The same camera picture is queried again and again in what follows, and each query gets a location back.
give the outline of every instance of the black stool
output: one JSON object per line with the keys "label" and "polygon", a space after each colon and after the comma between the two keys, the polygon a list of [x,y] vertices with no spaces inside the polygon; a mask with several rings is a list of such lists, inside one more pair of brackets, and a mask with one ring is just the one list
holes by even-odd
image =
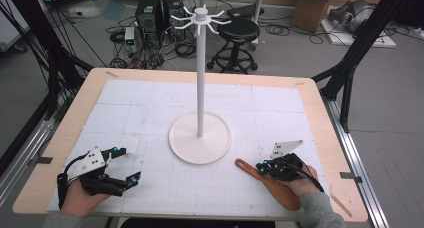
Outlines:
{"label": "black stool", "polygon": [[[258,65],[253,60],[252,55],[246,50],[240,49],[246,42],[250,42],[258,38],[259,26],[246,18],[230,18],[231,23],[226,25],[218,25],[219,35],[224,38],[227,43],[216,53],[212,61],[207,64],[208,69],[212,69],[216,63],[221,67],[221,73],[225,71],[243,72],[247,74],[247,70],[257,70]],[[233,42],[233,47],[228,47],[228,43]],[[221,53],[231,50],[230,56],[222,56]],[[242,52],[246,56],[239,58],[239,53]]]}

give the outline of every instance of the wooden spoon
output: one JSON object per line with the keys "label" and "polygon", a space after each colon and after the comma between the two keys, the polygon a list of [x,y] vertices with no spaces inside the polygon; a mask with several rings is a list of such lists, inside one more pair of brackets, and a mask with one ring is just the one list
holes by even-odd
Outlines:
{"label": "wooden spoon", "polygon": [[292,211],[300,208],[299,197],[297,197],[289,187],[278,183],[269,176],[259,173],[256,168],[242,159],[237,159],[235,163],[236,166],[261,181],[280,205]]}

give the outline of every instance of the gray sleeve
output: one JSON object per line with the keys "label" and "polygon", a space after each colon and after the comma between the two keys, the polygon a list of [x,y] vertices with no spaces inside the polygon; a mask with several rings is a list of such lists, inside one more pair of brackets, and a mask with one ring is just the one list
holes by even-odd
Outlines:
{"label": "gray sleeve", "polygon": [[323,192],[303,195],[300,203],[305,209],[302,228],[341,228],[346,227],[343,218],[333,211],[330,198]]}
{"label": "gray sleeve", "polygon": [[59,213],[50,214],[44,221],[43,228],[80,228],[82,227],[82,218]]}

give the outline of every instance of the concrete floor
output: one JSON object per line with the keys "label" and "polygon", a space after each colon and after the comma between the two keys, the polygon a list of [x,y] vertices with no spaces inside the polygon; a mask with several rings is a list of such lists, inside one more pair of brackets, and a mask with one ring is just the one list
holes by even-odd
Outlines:
{"label": "concrete floor", "polygon": [[[60,3],[69,7],[86,0]],[[94,19],[78,21],[75,26],[88,43],[108,64],[113,58],[113,43],[106,28],[134,14],[134,2],[98,0],[102,14]],[[226,9],[221,5],[217,10]],[[265,7],[265,18],[285,17],[291,9]],[[88,63],[102,63],[78,38],[68,30],[78,56]],[[252,52],[259,65],[250,74],[269,76],[312,77],[336,65],[347,47],[330,45],[323,36],[322,44],[313,44],[308,35],[291,32],[288,36],[267,34],[261,29],[259,46]],[[396,34],[395,49],[372,48],[355,73],[350,107],[349,126],[365,169],[391,227],[422,227],[424,223],[424,43],[418,39]],[[207,38],[206,60],[210,60],[223,45],[219,36]],[[169,59],[175,53],[165,56]],[[158,69],[195,71],[195,59],[176,58]],[[0,154],[3,154],[19,130],[46,95],[47,86],[31,52],[0,53]],[[14,214],[11,207],[31,174],[25,174],[14,186],[9,198],[0,207],[2,227],[39,227],[44,216]],[[106,218],[91,217],[85,227],[104,227]],[[291,227],[293,224],[279,224]],[[349,223],[349,227],[372,227],[370,222]]]}

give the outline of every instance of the person's left hand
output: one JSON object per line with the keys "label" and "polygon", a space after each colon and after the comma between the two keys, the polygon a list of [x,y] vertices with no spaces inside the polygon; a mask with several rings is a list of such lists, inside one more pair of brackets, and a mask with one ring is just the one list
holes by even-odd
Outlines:
{"label": "person's left hand", "polygon": [[65,202],[63,203],[60,213],[76,217],[88,216],[94,208],[111,195],[97,194],[91,196],[84,188],[82,188],[79,180],[73,181],[66,193]]}

